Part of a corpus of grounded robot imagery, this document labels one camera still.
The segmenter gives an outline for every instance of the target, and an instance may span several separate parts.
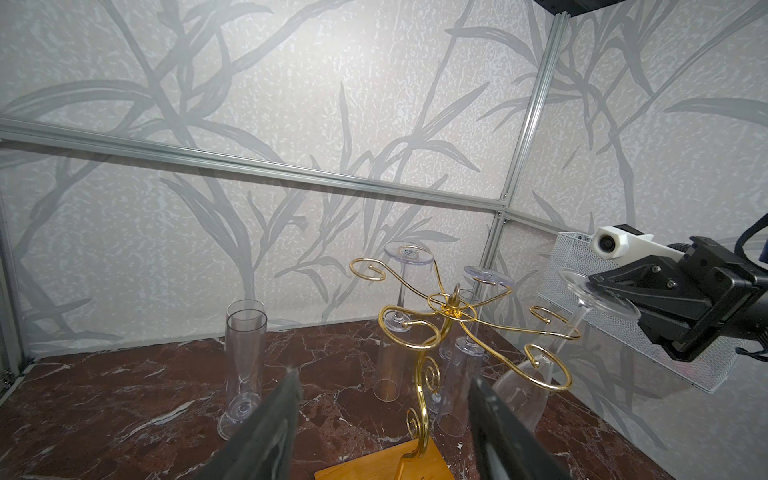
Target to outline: black cable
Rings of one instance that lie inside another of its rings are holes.
[[[762,271],[766,271],[764,268],[762,268],[760,265],[755,264],[752,260],[749,259],[749,257],[746,256],[746,253],[744,253],[744,244],[747,240],[752,238],[752,236],[761,231],[763,228],[768,227],[768,214],[763,215],[755,224],[749,228],[747,228],[744,233],[741,234],[741,237],[739,237],[739,240],[736,240],[736,245],[733,246],[733,252],[738,255],[739,257],[745,259],[747,262],[752,263],[757,268],[761,269]]]
[[[763,356],[768,353],[768,330],[763,330],[763,332],[757,336],[756,340],[760,342],[760,346],[763,347],[762,350],[758,352],[748,352],[746,349],[738,346],[736,347],[736,353],[752,357],[761,362],[768,362],[768,356]]]

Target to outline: metal extrusion bar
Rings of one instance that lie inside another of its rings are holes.
[[[15,270],[11,261],[11,243],[6,235],[5,209],[0,197],[0,339],[3,342],[6,367],[14,377],[20,374],[24,363],[24,344],[19,335],[17,319],[21,319],[18,310]]]
[[[22,141],[49,147],[99,154],[119,155],[160,161],[167,164],[225,170],[260,177],[290,180],[304,184],[354,190],[359,192],[390,195],[412,200],[427,200],[441,204],[480,210],[504,210],[502,200],[454,194],[411,185],[393,184],[381,180],[354,177],[312,168],[288,164],[276,164],[235,155],[216,154],[175,145],[115,137],[68,127],[57,127],[34,121],[0,116],[0,139]]]
[[[560,232],[578,231],[578,229],[567,227],[565,225],[558,225],[557,223],[551,222],[549,220],[542,220],[541,218],[535,217],[531,214],[525,214],[521,211],[512,210],[512,209],[506,210],[506,213],[504,214],[504,218],[506,220],[523,223],[530,227],[538,228],[539,230],[553,233],[555,235],[557,235]]]
[[[507,180],[504,184],[502,198],[505,200],[506,207],[512,205],[512,198],[515,196],[515,191],[520,181],[520,174],[523,171],[528,155],[531,153],[536,128],[541,120],[541,113],[547,101],[549,85],[552,83],[552,77],[554,76],[554,67],[560,57],[560,44],[570,17],[567,12],[558,13],[554,16],[552,30],[550,30],[549,39],[547,40],[547,48],[541,59],[541,66],[536,76],[533,91],[531,92],[531,101],[528,104],[528,111],[525,112],[525,119],[520,129],[520,137],[515,146]]]
[[[493,260],[498,251],[498,242],[502,238],[504,230],[504,212],[497,212],[496,217],[491,223],[491,230],[488,232],[488,241],[485,242],[485,249],[480,257],[480,266],[483,268],[493,268]]]
[[[552,76],[554,75],[554,67],[558,62],[560,44],[570,17],[571,16],[567,12],[558,13],[554,16],[552,29],[550,30],[549,38],[547,39],[547,47],[541,58],[541,65],[538,74],[536,75],[536,82],[531,91],[531,101],[528,103],[528,110],[525,112],[525,119],[520,130],[518,143],[515,146],[515,153],[512,155],[512,161],[504,184],[504,190],[502,191],[502,200],[505,203],[504,213],[502,218],[497,216],[494,219],[491,234],[488,235],[488,242],[485,244],[485,250],[483,251],[480,263],[483,267],[492,268],[493,266],[494,259],[498,254],[498,245],[506,220],[525,223],[526,225],[550,233],[557,233],[560,231],[559,226],[547,222],[546,220],[512,210],[510,206],[518,186],[520,173],[525,165],[525,160],[528,159],[528,155],[531,152],[534,133],[536,132],[536,127],[541,119],[541,112],[544,110],[547,93],[549,92],[549,85],[552,81]]]

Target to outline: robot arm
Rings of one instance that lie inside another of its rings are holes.
[[[632,301],[642,313],[640,328],[672,359],[690,362],[725,335],[760,341],[762,352],[737,352],[768,361],[768,270],[741,249],[765,226],[768,214],[737,242],[741,255],[707,237],[666,247],[626,225],[603,227],[592,249],[621,266],[590,280]]]

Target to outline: gold wire rack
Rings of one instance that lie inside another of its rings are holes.
[[[421,247],[414,246],[412,248],[420,249]],[[365,275],[364,273],[361,273],[360,271],[358,271],[358,269],[356,268],[356,265],[360,263],[364,263],[366,265],[367,270],[370,270],[376,275],[375,276]],[[414,439],[418,439],[419,441],[416,448],[412,452],[408,452],[402,456],[397,468],[397,474],[395,478],[402,477],[403,470],[407,462],[414,461],[418,458],[421,458],[427,450],[427,445],[429,443],[429,414],[427,411],[427,405],[426,405],[425,396],[424,396],[425,395],[424,388],[426,387],[430,392],[437,392],[440,388],[440,368],[438,367],[438,364],[435,361],[435,359],[429,356],[428,353],[430,350],[437,347],[440,344],[440,342],[443,341],[443,339],[445,339],[448,336],[454,323],[458,323],[461,326],[461,328],[464,330],[464,333],[467,335],[467,337],[469,337],[472,341],[480,345],[480,347],[482,347],[488,353],[490,353],[491,355],[499,359],[507,367],[515,371],[515,373],[517,373],[524,379],[527,379],[529,382],[534,383],[536,386],[539,386],[550,392],[564,392],[571,388],[571,384],[573,382],[573,379],[571,377],[571,372],[568,371],[568,368],[565,366],[565,364],[555,354],[549,352],[548,350],[546,350],[545,348],[539,345],[535,345],[534,343],[528,343],[524,347],[525,355],[528,357],[528,360],[531,362],[531,364],[535,368],[539,367],[540,362],[535,358],[534,351],[539,352],[543,356],[549,358],[554,364],[560,367],[560,369],[565,375],[565,381],[562,385],[557,383],[543,382],[540,379],[536,379],[535,377],[519,369],[510,359],[508,359],[506,356],[502,355],[501,353],[497,352],[488,344],[480,340],[476,335],[474,335],[468,328],[468,324],[477,322],[482,325],[490,326],[497,329],[502,329],[502,330],[507,330],[512,332],[519,332],[519,333],[531,333],[535,335],[553,336],[553,337],[558,337],[565,340],[576,340],[581,337],[581,334],[576,329],[573,329],[571,334],[566,334],[566,333],[546,332],[546,331],[541,331],[536,329],[524,329],[524,328],[519,328],[515,326],[498,325],[496,323],[491,323],[491,322],[486,322],[484,320],[481,320],[478,318],[478,308],[481,306],[487,305],[491,302],[495,302],[496,300],[499,300],[502,297],[509,295],[510,293],[512,293],[512,288],[508,285],[483,280],[474,276],[472,277],[473,280],[476,280],[480,283],[485,283],[488,285],[502,286],[505,288],[505,291],[478,303],[468,303],[459,296],[459,290],[460,290],[459,285],[456,285],[455,289],[453,290],[453,293],[447,293],[445,291],[445,287],[442,285],[442,279],[440,278],[440,271],[437,265],[437,261],[432,259],[432,264],[435,267],[435,276],[437,278],[437,284],[440,288],[440,291],[437,293],[433,293],[432,295],[426,295],[420,292],[419,290],[417,290],[416,288],[414,288],[410,283],[406,282],[405,279],[403,279],[400,275],[398,275],[396,271],[394,271],[392,268],[390,268],[386,263],[382,262],[381,260],[378,260],[376,258],[363,257],[363,258],[356,258],[349,263],[349,269],[352,271],[352,273],[354,273],[355,275],[357,275],[358,277],[364,280],[368,280],[371,282],[382,282],[383,280],[386,280],[386,277],[387,277],[386,272],[389,272],[405,288],[412,291],[415,295],[420,296],[421,298],[426,300],[427,305],[432,310],[431,313],[424,313],[424,312],[417,312],[415,310],[406,309],[404,307],[397,306],[397,305],[387,305],[387,306],[384,306],[379,311],[379,327],[381,328],[381,330],[394,343],[397,343],[398,345],[403,346],[407,349],[415,350],[416,352],[419,353],[418,356],[416,357],[414,379],[413,379],[416,387],[416,397],[418,399],[419,405],[418,405],[418,409],[414,409],[414,408],[408,409],[408,413],[406,415],[406,425],[408,426],[408,431]],[[543,306],[532,306],[529,309],[529,311],[537,319],[547,324],[551,322],[552,318],[558,319],[566,324],[568,323],[568,320],[565,319],[563,316],[560,316],[557,313],[544,308]],[[400,312],[400,313],[406,313],[410,316],[421,317],[421,319],[406,320],[402,323],[402,325],[404,327],[424,326],[425,328],[430,329],[432,331],[432,336],[430,336],[427,340],[421,343],[410,343],[408,341],[405,341],[404,339],[399,338],[392,331],[390,331],[384,323],[385,315],[388,312]],[[435,323],[429,321],[429,319],[440,319],[440,318],[442,318],[442,325],[440,327],[437,327]]]

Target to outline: camera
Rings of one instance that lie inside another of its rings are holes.
[[[678,261],[683,253],[655,243],[654,236],[643,233],[629,225],[601,227],[592,237],[592,250],[606,260],[613,260],[619,266],[632,263],[648,255],[670,257]]]

